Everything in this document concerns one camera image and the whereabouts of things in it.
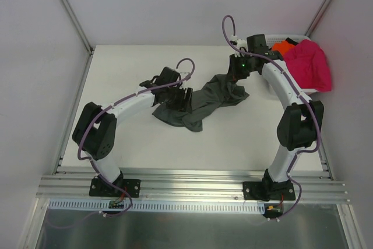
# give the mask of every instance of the white basket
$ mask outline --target white basket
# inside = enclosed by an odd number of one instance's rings
[[[301,42],[305,39],[310,40],[305,35],[293,35],[293,34],[270,34],[266,35],[266,42],[269,48],[272,48],[275,43],[281,43],[282,41],[286,40],[286,38],[290,38],[294,40],[295,42]],[[275,91],[272,89],[270,84],[268,84],[268,90],[271,92],[271,94],[276,95]],[[302,89],[306,94],[316,93],[317,90],[315,89]]]

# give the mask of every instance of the wire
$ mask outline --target wire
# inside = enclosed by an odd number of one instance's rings
[[[279,204],[275,205],[275,207],[281,205],[281,209],[282,209],[283,208],[283,202],[284,202],[284,194],[281,193],[281,201],[280,201]]]
[[[121,195],[121,197],[118,198],[119,201],[117,202],[118,199],[116,199],[116,200],[115,200],[115,203],[116,203],[116,204],[120,204],[120,203],[124,200],[124,196],[125,196],[125,195],[124,195],[124,193],[123,193],[123,194]]]
[[[221,23],[221,29],[223,30],[223,35],[224,35],[224,38],[226,39],[226,42],[228,43],[228,45],[234,49],[235,51],[239,52],[240,54],[244,54],[244,55],[250,55],[250,56],[253,56],[253,57],[257,57],[257,58],[263,58],[263,59],[266,59],[267,61],[269,61],[271,64],[273,64],[286,78],[286,80],[289,82],[291,88],[295,91],[296,95],[299,97],[299,99],[306,105],[311,117],[312,117],[312,120],[314,122],[314,125],[315,125],[315,128],[316,128],[316,135],[317,135],[317,141],[316,141],[316,147],[312,150],[300,150],[298,152],[295,153],[294,155],[294,159],[293,161],[290,163],[289,165],[289,168],[287,170],[287,178],[292,182],[294,183],[295,185],[297,185],[299,187],[299,195],[298,195],[298,198],[297,200],[295,201],[294,205],[287,211],[285,212],[284,214],[282,214],[282,216],[284,215],[287,215],[288,213],[290,213],[299,203],[300,199],[301,199],[301,196],[302,196],[302,186],[301,184],[299,184],[298,182],[296,182],[296,180],[292,179],[289,172],[291,171],[291,169],[293,168],[296,160],[297,160],[297,157],[299,154],[301,153],[314,153],[316,152],[319,147],[320,147],[320,144],[321,144],[321,135],[320,135],[320,127],[319,127],[319,124],[317,122],[317,119],[316,119],[316,116],[315,116],[315,113],[314,111],[312,110],[311,106],[308,104],[308,102],[306,101],[306,99],[304,97],[302,97],[301,93],[298,91],[297,87],[295,86],[295,84],[293,83],[293,81],[291,80],[291,78],[289,77],[289,75],[284,71],[284,69],[278,64],[276,63],[274,60],[264,56],[264,55],[259,55],[259,54],[254,54],[252,52],[246,52],[246,51],[242,51],[242,50],[239,50],[238,48],[235,47],[235,45],[233,45],[230,40],[228,39],[228,36],[227,36],[227,33],[226,33],[226,27],[225,27],[225,22],[226,22],[226,19],[227,18],[230,18],[231,21],[232,21],[232,25],[233,25],[233,29],[235,31],[235,23],[234,23],[234,19],[231,15],[226,15],[224,18],[223,18],[223,21]]]
[[[286,175],[287,175],[287,178],[288,178],[288,179],[289,179],[293,184],[295,184],[295,185],[298,186],[298,188],[299,188],[299,194],[298,194],[298,198],[297,198],[297,200],[296,200],[295,203],[292,205],[292,207],[291,207],[288,211],[286,211],[285,213],[283,213],[283,214],[281,215],[281,217],[286,216],[286,215],[288,215],[291,211],[293,211],[294,208],[297,207],[297,205],[299,204],[299,202],[300,202],[300,200],[301,200],[301,197],[302,197],[302,186],[301,186],[301,184],[299,184],[298,182],[296,182],[296,180],[294,180],[293,178],[291,178],[291,176],[289,175],[289,173],[287,173]]]
[[[99,211],[92,211],[90,212],[87,216],[85,216],[84,218],[82,218],[81,220],[75,222],[74,224],[72,225],[69,225],[69,226],[56,226],[54,224],[52,224],[50,221],[49,221],[49,210],[47,210],[47,212],[45,213],[45,218],[44,218],[44,222],[46,225],[48,225],[49,227],[52,227],[54,229],[57,229],[57,230],[66,230],[66,229],[71,229],[75,226],[78,226],[80,225],[81,223],[83,223],[85,220],[87,220],[89,217],[95,215],[95,214],[99,214],[100,212]]]

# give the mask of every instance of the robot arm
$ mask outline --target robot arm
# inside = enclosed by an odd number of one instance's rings
[[[288,173],[292,171],[296,164],[299,152],[310,147],[317,139],[315,123],[309,108],[312,109],[318,127],[321,128],[323,104],[320,101],[312,101],[301,90],[287,70],[281,54],[277,51],[271,51],[266,45],[264,34],[248,37],[246,44],[243,40],[231,37],[230,43],[234,44],[236,49],[241,50],[240,48],[243,48],[249,53],[259,56],[242,56],[236,51],[235,54],[230,56],[228,78],[236,82],[247,78],[251,72],[258,71],[269,82],[284,108],[284,114],[277,127],[277,138],[280,146],[276,157],[265,171],[262,182],[247,185],[248,188],[246,188],[246,190],[249,190],[250,198],[263,201],[279,200],[282,194],[288,194],[288,190],[293,187],[288,178]],[[269,63],[263,57],[270,58],[274,63]]]
[[[85,105],[72,138],[80,145],[89,125],[94,118],[97,118],[98,114],[101,114],[83,141],[82,150],[88,155],[85,159],[93,162],[93,166],[108,183],[119,188],[125,187],[123,174],[116,165],[111,152],[114,146],[116,127],[122,124],[125,119],[163,102],[166,102],[166,106],[172,110],[191,112],[192,89],[184,89],[181,87],[182,83],[178,83],[179,79],[185,80],[184,78],[187,78],[181,76],[184,74],[186,72],[178,72],[165,67],[159,76],[142,82],[137,94],[113,103],[110,105],[110,109],[104,113],[103,108],[107,108],[109,104],[99,106],[90,102]],[[99,184],[103,185],[104,189],[109,188],[105,182]]]

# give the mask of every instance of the pink cloth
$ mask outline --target pink cloth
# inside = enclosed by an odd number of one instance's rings
[[[320,92],[332,90],[332,77],[326,56],[317,43],[303,40],[286,52],[284,60],[287,69],[302,89]]]

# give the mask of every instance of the fabric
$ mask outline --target fabric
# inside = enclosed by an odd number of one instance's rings
[[[303,40],[283,56],[287,69],[302,89],[332,90],[326,56],[317,43]]]
[[[282,56],[286,54],[289,50],[293,49],[295,45],[289,43],[287,40],[282,41],[281,43],[275,43],[272,47],[272,51],[279,51]]]
[[[201,90],[192,94],[192,114],[177,112],[166,108],[162,103],[155,109],[153,115],[174,127],[186,127],[190,131],[202,131],[202,120],[224,106],[234,106],[249,96],[245,88],[235,83],[227,82],[227,75],[215,75]]]

